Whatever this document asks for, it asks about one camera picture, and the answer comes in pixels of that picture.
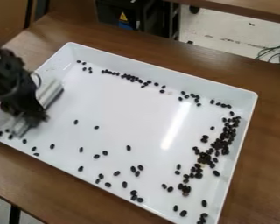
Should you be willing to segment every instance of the yellow warning label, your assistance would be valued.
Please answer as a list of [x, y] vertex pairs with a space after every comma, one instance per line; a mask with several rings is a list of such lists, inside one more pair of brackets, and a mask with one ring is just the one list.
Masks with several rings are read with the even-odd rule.
[[122, 12], [122, 15], [120, 16], [120, 20], [128, 22], [127, 17], [125, 16], [124, 12]]

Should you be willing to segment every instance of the white tray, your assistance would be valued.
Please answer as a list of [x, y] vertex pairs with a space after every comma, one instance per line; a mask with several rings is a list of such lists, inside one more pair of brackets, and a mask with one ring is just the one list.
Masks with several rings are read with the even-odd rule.
[[[93, 73], [83, 72], [83, 65], [77, 60], [86, 61], [85, 67], [92, 67]], [[138, 82], [102, 74], [103, 69], [132, 74], [160, 85], [141, 88]], [[50, 121], [29, 130], [24, 136], [27, 144], [22, 143], [23, 139], [9, 140], [8, 134], [1, 136], [0, 142], [32, 157], [37, 152], [36, 159], [169, 221], [196, 223], [200, 214], [208, 213], [206, 223], [217, 223], [256, 105], [255, 93], [75, 43], [64, 45], [37, 73], [45, 81], [47, 76], [54, 75], [64, 85], [63, 95], [48, 110]], [[166, 92], [160, 94], [163, 85], [167, 86]], [[181, 91], [200, 95], [202, 106], [197, 107], [192, 97], [179, 101]], [[231, 104], [233, 108], [211, 105], [211, 99]], [[215, 177], [207, 165], [203, 178], [190, 179], [190, 195], [182, 196], [177, 188], [182, 175], [174, 173], [177, 164], [182, 165], [182, 174], [189, 173], [197, 160], [192, 147], [209, 149], [221, 133], [221, 118], [229, 118], [231, 110], [241, 117], [241, 124], [229, 147], [230, 153], [219, 157], [215, 170], [220, 176]], [[0, 110], [0, 130], [6, 128], [8, 117]], [[202, 135], [209, 135], [208, 143], [200, 141]], [[108, 155], [103, 156], [102, 151], [108, 151]], [[101, 157], [94, 159], [94, 154]], [[81, 165], [84, 170], [78, 171]], [[132, 165], [144, 167], [138, 178], [130, 170]], [[121, 174], [114, 177], [115, 171]], [[99, 173], [104, 174], [104, 180], [97, 185]], [[128, 188], [122, 188], [123, 181], [129, 183]], [[174, 191], [164, 190], [163, 183], [173, 186]], [[144, 203], [132, 201], [131, 190], [137, 190]], [[207, 207], [201, 205], [202, 200], [207, 201]], [[178, 212], [172, 210], [174, 205], [178, 205]], [[182, 210], [187, 211], [186, 217], [179, 215]]]

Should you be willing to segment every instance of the wooden table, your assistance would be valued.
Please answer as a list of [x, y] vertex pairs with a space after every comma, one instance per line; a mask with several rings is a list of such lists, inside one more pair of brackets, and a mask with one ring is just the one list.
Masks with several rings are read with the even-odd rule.
[[280, 23], [280, 0], [168, 0]]
[[[6, 47], [35, 69], [67, 41], [256, 91], [220, 223], [280, 224], [280, 66], [108, 25], [86, 28], [53, 14]], [[168, 223], [1, 143], [0, 197], [48, 223]]]

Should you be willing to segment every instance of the floor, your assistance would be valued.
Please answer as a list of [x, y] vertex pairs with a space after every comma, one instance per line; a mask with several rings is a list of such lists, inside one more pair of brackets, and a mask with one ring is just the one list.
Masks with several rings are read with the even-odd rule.
[[[183, 5], [180, 41], [189, 40], [197, 46], [255, 58], [264, 47], [280, 45], [280, 24], [204, 9], [193, 15]], [[0, 199], [0, 224], [9, 223], [10, 207]], [[20, 224], [41, 223], [26, 213], [21, 215]]]

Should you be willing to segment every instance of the black bean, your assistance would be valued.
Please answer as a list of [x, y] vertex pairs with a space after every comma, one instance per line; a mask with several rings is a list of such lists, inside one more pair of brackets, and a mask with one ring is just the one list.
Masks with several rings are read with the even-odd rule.
[[218, 171], [213, 171], [213, 175], [215, 175], [216, 177], [219, 177], [220, 173]]
[[126, 181], [123, 181], [123, 182], [122, 182], [122, 187], [123, 187], [123, 188], [127, 188], [127, 187], [128, 187], [128, 183], [127, 183]]
[[111, 185], [109, 182], [106, 182], [106, 183], [105, 183], [105, 186], [106, 186], [106, 187], [111, 187], [112, 185]]
[[202, 177], [203, 177], [203, 175], [202, 175], [201, 172], [195, 173], [195, 178], [196, 178], [196, 179], [201, 179]]
[[113, 173], [114, 176], [118, 176], [120, 174], [119, 171], [116, 171], [115, 173]]
[[208, 216], [207, 213], [202, 213], [202, 214], [200, 215], [200, 217], [204, 217], [204, 218], [206, 218], [207, 216]]
[[143, 170], [144, 170], [144, 167], [140, 164], [140, 165], [138, 166], [138, 169], [139, 169], [140, 171], [143, 171]]
[[135, 167], [134, 165], [130, 167], [130, 170], [131, 170], [132, 172], [136, 172], [136, 171], [137, 171], [137, 170], [136, 170], [136, 167]]
[[137, 198], [138, 198], [138, 197], [137, 197], [136, 195], [133, 195], [133, 196], [131, 196], [130, 199], [131, 199], [131, 200], [137, 200]]
[[167, 188], [167, 192], [170, 193], [170, 192], [172, 192], [172, 191], [173, 191], [173, 186], [170, 186], [170, 187]]
[[185, 217], [186, 214], [187, 214], [187, 211], [186, 211], [186, 210], [183, 210], [183, 211], [180, 212], [179, 215], [180, 215], [181, 217]]
[[203, 200], [201, 201], [201, 205], [202, 205], [203, 207], [207, 207], [207, 201], [203, 199]]
[[175, 205], [174, 207], [173, 207], [173, 211], [174, 212], [177, 212], [179, 210], [179, 207], [177, 206], [177, 205]]
[[136, 201], [139, 202], [139, 203], [142, 203], [142, 202], [144, 202], [144, 199], [143, 198], [137, 198]]

